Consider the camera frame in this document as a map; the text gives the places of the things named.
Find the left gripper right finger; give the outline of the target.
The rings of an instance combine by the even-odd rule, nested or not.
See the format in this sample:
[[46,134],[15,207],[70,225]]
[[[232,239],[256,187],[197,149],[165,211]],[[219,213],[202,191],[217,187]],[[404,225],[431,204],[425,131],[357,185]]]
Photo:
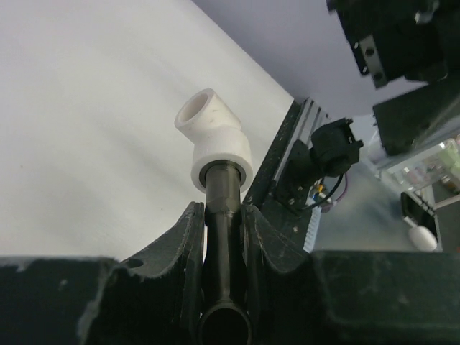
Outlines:
[[459,256],[307,253],[244,210],[253,344],[457,344]]

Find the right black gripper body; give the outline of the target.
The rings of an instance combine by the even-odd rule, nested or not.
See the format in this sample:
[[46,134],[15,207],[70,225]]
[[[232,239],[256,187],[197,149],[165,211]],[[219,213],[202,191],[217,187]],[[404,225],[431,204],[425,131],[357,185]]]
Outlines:
[[376,89],[405,78],[435,83],[449,75],[437,21],[448,1],[327,1],[358,69]]

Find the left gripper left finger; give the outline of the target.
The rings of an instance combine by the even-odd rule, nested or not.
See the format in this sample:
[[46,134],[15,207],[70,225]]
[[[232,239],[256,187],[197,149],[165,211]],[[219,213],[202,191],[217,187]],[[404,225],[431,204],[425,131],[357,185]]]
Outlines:
[[194,344],[204,207],[192,202],[141,251],[108,257],[2,257],[3,344]]

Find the white elbow fitting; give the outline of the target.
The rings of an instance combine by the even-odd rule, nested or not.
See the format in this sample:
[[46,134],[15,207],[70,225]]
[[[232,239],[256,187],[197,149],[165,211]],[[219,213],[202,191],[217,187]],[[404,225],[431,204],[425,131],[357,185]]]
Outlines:
[[206,171],[216,162],[230,162],[240,174],[240,191],[249,189],[254,177],[249,140],[242,123],[211,88],[185,102],[175,117],[175,128],[193,144],[190,177],[206,191]]

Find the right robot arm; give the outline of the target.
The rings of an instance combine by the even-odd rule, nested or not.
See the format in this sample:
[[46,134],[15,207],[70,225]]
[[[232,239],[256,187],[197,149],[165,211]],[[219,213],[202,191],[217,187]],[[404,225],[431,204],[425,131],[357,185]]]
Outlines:
[[[416,83],[372,107],[387,157],[406,155],[459,114],[459,3],[457,1],[328,1],[360,74],[375,89],[397,80]],[[324,178],[342,180],[358,163],[363,142],[343,118],[297,139],[277,184],[291,211],[307,207],[306,191]]]

